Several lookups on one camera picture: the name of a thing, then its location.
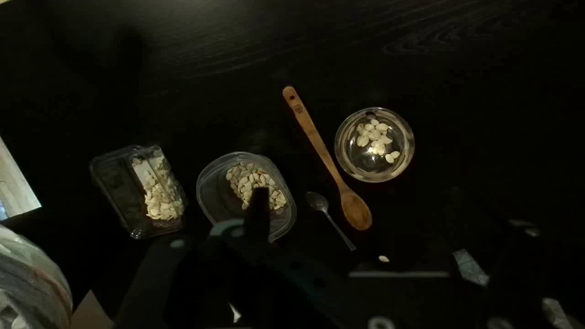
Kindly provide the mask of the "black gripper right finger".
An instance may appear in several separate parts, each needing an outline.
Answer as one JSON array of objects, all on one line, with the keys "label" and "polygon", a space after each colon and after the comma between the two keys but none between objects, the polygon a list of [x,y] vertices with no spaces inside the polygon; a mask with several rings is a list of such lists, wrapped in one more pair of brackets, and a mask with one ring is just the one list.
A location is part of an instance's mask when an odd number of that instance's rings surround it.
[{"label": "black gripper right finger", "polygon": [[271,207],[269,190],[256,189],[249,209],[251,236],[260,242],[267,242],[271,234]]}]

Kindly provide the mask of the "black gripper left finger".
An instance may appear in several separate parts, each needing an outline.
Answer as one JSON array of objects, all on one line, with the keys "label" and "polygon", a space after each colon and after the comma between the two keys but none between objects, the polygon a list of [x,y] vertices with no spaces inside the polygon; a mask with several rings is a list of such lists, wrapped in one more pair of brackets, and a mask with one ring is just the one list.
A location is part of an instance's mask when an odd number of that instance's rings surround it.
[{"label": "black gripper left finger", "polygon": [[145,254],[113,320],[113,329],[170,329],[165,320],[176,273],[190,253],[185,236],[155,240]]}]

